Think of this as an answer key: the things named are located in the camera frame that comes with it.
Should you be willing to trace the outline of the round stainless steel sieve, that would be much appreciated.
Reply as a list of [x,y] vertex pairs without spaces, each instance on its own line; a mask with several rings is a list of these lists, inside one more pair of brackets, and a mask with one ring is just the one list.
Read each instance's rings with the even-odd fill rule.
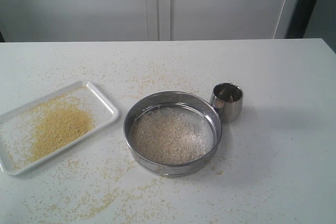
[[164,91],[138,101],[126,114],[123,131],[139,165],[160,176],[179,177],[212,159],[222,138],[222,123],[204,99]]

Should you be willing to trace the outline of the pale yellow grain pile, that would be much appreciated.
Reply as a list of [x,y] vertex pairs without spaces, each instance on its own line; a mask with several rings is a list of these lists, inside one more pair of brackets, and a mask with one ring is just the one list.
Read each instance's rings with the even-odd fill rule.
[[208,122],[185,108],[161,108],[149,111],[131,126],[134,149],[158,164],[177,165],[195,161],[213,145]]

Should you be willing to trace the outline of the stainless steel cup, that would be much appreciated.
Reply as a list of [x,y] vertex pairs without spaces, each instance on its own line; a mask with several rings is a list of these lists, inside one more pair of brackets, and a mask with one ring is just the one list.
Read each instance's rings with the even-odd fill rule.
[[219,83],[213,88],[210,104],[217,112],[222,123],[238,119],[243,108],[244,93],[233,83]]

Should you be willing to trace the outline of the yellow fine grains on tray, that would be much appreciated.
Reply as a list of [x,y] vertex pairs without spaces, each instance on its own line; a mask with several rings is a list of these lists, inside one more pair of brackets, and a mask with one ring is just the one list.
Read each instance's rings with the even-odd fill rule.
[[95,126],[85,94],[87,88],[58,95],[15,118],[5,147],[20,169],[82,137]]

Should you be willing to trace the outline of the white rectangular plastic tray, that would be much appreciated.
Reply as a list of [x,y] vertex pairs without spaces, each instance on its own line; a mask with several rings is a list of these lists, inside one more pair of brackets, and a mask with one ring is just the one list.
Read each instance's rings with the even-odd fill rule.
[[[72,91],[75,91],[77,88],[87,88],[88,93],[85,94],[85,98],[88,99],[87,105],[92,110],[93,119],[95,120],[94,128],[83,135],[82,137],[74,140],[73,142],[65,145],[57,151],[39,159],[36,162],[33,162],[29,165],[26,165],[23,168],[15,169],[13,162],[11,161],[8,149],[5,147],[5,141],[11,139],[11,132],[14,130],[15,118],[19,115],[22,115],[23,112],[28,111],[29,109],[37,106],[43,102],[46,102],[52,98],[55,98],[58,95],[66,94]],[[107,125],[115,122],[119,117],[118,108],[90,81],[78,81],[69,86],[61,88],[55,92],[52,92],[48,95],[45,95],[41,98],[38,98],[34,101],[26,103],[19,106],[11,111],[8,111],[1,115],[1,171],[6,175],[15,176],[22,173],[25,173],[40,164],[47,162],[52,159],[54,156],[64,152],[65,150],[71,148],[77,143],[83,141],[84,139],[92,136],[93,134],[100,131],[102,128]]]

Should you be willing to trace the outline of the black vertical post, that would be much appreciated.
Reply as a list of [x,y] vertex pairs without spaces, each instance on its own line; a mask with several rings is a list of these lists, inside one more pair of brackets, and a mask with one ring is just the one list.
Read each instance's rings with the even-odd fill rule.
[[316,2],[317,0],[296,1],[289,26],[286,31],[286,39],[299,39],[304,37]]

